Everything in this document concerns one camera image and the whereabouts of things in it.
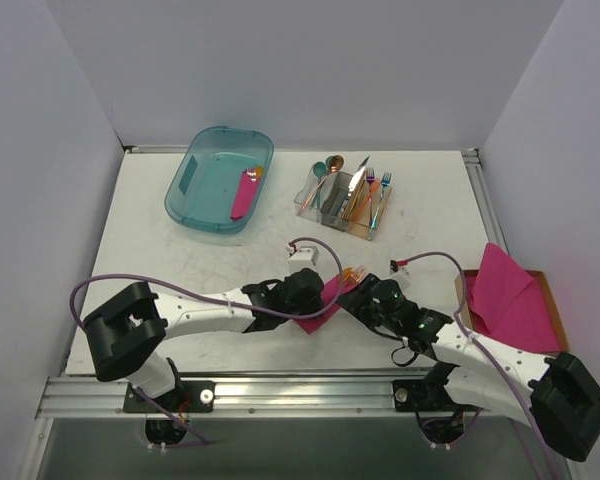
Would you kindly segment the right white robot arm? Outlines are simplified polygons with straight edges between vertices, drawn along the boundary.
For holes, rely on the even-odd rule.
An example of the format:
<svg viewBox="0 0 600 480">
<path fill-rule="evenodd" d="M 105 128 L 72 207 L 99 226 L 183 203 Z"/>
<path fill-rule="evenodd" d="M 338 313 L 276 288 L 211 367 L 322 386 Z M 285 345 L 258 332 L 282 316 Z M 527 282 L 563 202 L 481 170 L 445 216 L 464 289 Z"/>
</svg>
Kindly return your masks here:
<svg viewBox="0 0 600 480">
<path fill-rule="evenodd" d="M 368 275 L 338 303 L 434 361 L 423 385 L 430 406 L 471 405 L 537 427 L 546 445 L 577 462 L 599 439 L 600 385 L 576 356 L 530 353 L 478 334 L 408 300 L 393 279 Z"/>
</svg>

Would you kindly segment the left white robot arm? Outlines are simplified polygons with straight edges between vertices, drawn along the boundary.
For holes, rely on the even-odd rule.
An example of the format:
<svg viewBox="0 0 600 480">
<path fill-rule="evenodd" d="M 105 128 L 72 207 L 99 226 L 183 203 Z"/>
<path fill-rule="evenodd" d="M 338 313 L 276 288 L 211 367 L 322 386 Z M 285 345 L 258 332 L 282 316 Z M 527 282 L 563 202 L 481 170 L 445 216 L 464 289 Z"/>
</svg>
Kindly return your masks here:
<svg viewBox="0 0 600 480">
<path fill-rule="evenodd" d="M 154 292 L 145 281 L 132 283 L 84 319 L 96 378 L 125 379 L 138 386 L 160 411 L 182 399 L 174 363 L 157 347 L 165 340 L 213 332 L 255 333 L 324 306 L 324 283 L 304 268 L 281 281 L 260 282 L 212 294 L 208 302 Z"/>
</svg>

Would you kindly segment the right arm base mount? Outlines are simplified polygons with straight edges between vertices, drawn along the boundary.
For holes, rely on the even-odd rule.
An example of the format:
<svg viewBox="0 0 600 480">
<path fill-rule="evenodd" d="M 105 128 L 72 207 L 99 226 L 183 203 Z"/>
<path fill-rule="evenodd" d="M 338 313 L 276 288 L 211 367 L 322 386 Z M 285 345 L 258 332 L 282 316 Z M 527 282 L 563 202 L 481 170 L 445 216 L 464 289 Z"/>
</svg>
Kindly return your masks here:
<svg viewBox="0 0 600 480">
<path fill-rule="evenodd" d="M 423 379 L 393 380 L 392 397 L 394 410 L 399 413 L 454 413 L 476 412 L 478 407 L 455 403 L 440 385 Z"/>
</svg>

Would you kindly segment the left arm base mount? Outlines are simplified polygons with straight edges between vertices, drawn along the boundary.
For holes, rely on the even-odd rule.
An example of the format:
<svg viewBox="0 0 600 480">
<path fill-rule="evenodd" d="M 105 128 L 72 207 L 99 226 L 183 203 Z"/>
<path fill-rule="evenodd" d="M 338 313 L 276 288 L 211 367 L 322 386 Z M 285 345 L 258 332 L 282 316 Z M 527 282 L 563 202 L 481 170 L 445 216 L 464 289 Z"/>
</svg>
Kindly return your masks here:
<svg viewBox="0 0 600 480">
<path fill-rule="evenodd" d="M 154 402 L 173 414 L 210 413 L 214 407 L 215 390 L 216 383 L 211 380 L 183 380 L 174 391 L 155 398 Z M 122 410 L 134 414 L 159 412 L 131 385 L 127 386 Z"/>
</svg>

